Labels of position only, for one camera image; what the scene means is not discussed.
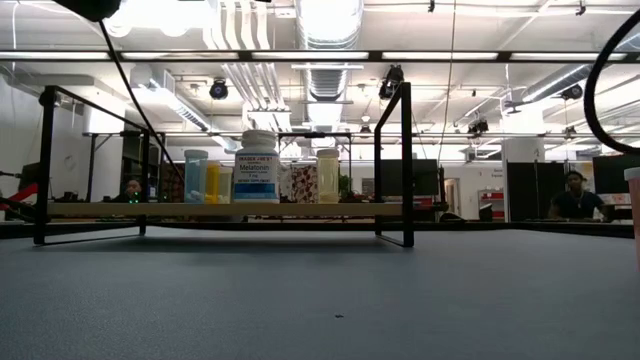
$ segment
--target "yellow container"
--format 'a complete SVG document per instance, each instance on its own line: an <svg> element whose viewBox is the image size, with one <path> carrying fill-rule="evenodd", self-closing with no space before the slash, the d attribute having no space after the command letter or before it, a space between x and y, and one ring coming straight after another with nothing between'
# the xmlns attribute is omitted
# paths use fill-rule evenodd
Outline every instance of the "yellow container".
<svg viewBox="0 0 640 360"><path fill-rule="evenodd" d="M218 186L220 178L220 165L217 161L207 161L207 183L205 187L205 204L218 203Z"/></svg>
<svg viewBox="0 0 640 360"><path fill-rule="evenodd" d="M230 204L233 169L222 166L217 161L207 163L205 204Z"/></svg>

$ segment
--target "blue container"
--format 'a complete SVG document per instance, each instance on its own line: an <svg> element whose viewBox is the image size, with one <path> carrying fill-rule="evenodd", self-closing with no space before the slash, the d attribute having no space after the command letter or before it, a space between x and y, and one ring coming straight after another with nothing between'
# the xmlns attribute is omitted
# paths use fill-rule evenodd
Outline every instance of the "blue container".
<svg viewBox="0 0 640 360"><path fill-rule="evenodd" d="M209 153L202 150L184 152L184 202L204 204L207 185L207 159Z"/></svg>

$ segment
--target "clear plastic jar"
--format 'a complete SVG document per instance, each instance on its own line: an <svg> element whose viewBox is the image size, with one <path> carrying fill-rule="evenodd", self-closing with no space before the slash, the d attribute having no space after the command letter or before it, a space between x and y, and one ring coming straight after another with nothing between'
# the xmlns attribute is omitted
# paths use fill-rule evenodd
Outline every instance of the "clear plastic jar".
<svg viewBox="0 0 640 360"><path fill-rule="evenodd" d="M231 203L231 184L233 183L233 169L221 167L218 173L218 204Z"/></svg>
<svg viewBox="0 0 640 360"><path fill-rule="evenodd" d="M340 201L339 177L340 153L335 149L319 150L318 157L318 203L337 204Z"/></svg>
<svg viewBox="0 0 640 360"><path fill-rule="evenodd" d="M203 204L207 185L207 159L209 153L202 150L184 152L184 202Z"/></svg>

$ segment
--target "exposed ductwork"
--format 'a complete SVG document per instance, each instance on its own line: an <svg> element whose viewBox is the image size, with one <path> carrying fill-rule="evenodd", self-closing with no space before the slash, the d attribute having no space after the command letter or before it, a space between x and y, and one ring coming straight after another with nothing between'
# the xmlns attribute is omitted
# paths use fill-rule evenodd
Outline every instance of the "exposed ductwork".
<svg viewBox="0 0 640 360"><path fill-rule="evenodd" d="M636 52L639 49L640 33L636 33L633 36L627 38L625 41L621 42L620 45L618 45L618 47L616 48L616 51ZM531 104L558 94L561 91L579 83L580 81L585 80L589 76L592 68L592 64L564 66L553 74L540 80L539 82L527 87L522 92L520 92L519 95L517 92L515 92L514 96L516 96L516 98L520 100L513 101L511 105L518 106ZM484 115L495 110L501 105L500 100L495 99L495 97L502 97L508 92L509 89L497 91L492 95L492 98L486 99L475 108L469 110L464 117L469 117L472 114Z"/></svg>
<svg viewBox="0 0 640 360"><path fill-rule="evenodd" d="M256 35L258 38L258 46L261 50L269 50L269 38L267 37L267 5L262 2L256 2ZM284 97L278 84L278 77L276 76L276 66L274 63L258 64L256 65L258 76L260 81L267 87L267 92L271 92L275 103L274 105L279 110L288 110L284 103Z"/></svg>
<svg viewBox="0 0 640 360"><path fill-rule="evenodd" d="M298 40L305 50L351 50L356 47L363 0L296 0ZM344 97L347 70L305 70L308 96L318 102L331 102ZM327 106L309 105L311 122L323 124L340 120L342 105L330 112Z"/></svg>
<svg viewBox="0 0 640 360"><path fill-rule="evenodd" d="M202 29L202 40L209 49L226 50L228 47L224 40L224 35L222 35L222 10L220 1L209 0L209 9L211 25ZM222 71L224 71L227 78L235 85L242 99L257 109L259 104L256 99L251 97L247 84L243 81L244 79L238 67L235 64L222 64Z"/></svg>
<svg viewBox="0 0 640 360"><path fill-rule="evenodd" d="M153 72L148 68L149 65L136 65L139 68L139 72L143 74L149 74L150 78L146 76L135 76L136 68L132 70L131 82L132 86L135 86L144 93L154 96L161 100L171 110L173 110L178 116L185 121L192 123L200 128L204 132L217 132L220 129L216 128L213 124L210 124L206 119L207 117L200 113L195 107L189 104L189 101L176 94L175 79L168 71L164 71L161 76L153 76ZM223 138L221 136L212 136L211 139L217 142L220 146L224 147L227 152L234 152L238 150L238 144L235 141Z"/></svg>
<svg viewBox="0 0 640 360"><path fill-rule="evenodd" d="M627 38L617 47L617 52L638 51L640 49L640 33ZM567 65L562 69L547 76L538 83L529 86L522 92L521 98L523 104L534 103L549 96L555 95L562 90L569 88L578 82L586 79L593 68L592 64L588 65Z"/></svg>

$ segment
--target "computer monitor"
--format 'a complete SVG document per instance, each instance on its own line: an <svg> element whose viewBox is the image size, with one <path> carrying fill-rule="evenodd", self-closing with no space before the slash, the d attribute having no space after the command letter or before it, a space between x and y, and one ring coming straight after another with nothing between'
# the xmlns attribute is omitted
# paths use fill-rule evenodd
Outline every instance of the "computer monitor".
<svg viewBox="0 0 640 360"><path fill-rule="evenodd" d="M593 180L597 194L627 194L629 183L624 171L640 167L640 156L598 156L593 158Z"/></svg>
<svg viewBox="0 0 640 360"><path fill-rule="evenodd" d="M402 160L382 160L382 196L402 195ZM440 193L438 161L413 159L413 195L430 196Z"/></svg>

